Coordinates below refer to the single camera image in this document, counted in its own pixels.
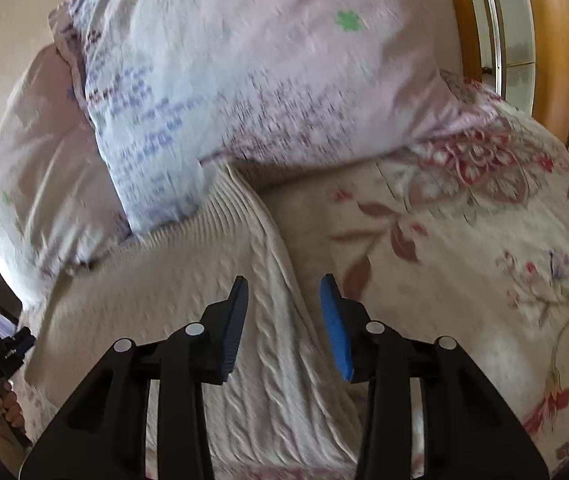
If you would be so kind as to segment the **person's left hand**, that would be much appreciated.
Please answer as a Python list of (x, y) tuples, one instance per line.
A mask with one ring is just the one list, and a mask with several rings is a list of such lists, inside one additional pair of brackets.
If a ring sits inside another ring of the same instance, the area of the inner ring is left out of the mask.
[(25, 436), (25, 419), (18, 396), (10, 382), (0, 387), (0, 437), (11, 441), (18, 434)]

